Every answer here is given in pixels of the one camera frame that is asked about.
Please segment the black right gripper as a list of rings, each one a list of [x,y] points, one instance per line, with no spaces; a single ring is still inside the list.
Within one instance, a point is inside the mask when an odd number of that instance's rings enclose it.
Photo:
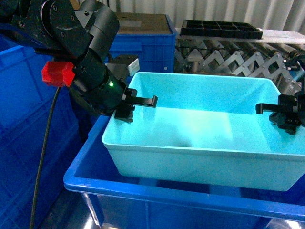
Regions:
[[[301,91],[294,95],[278,96],[278,104],[256,104],[257,114],[272,112],[269,120],[279,129],[290,135],[295,135],[297,128],[305,125],[305,79],[301,83]]]

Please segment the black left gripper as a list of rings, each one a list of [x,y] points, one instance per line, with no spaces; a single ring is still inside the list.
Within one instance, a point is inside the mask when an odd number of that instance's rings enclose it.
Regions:
[[[127,122],[133,122],[134,105],[157,106],[158,97],[138,97],[136,89],[129,88],[110,72],[103,69],[101,73],[73,70],[75,77],[69,87],[69,95],[76,105],[91,115],[111,116]]]

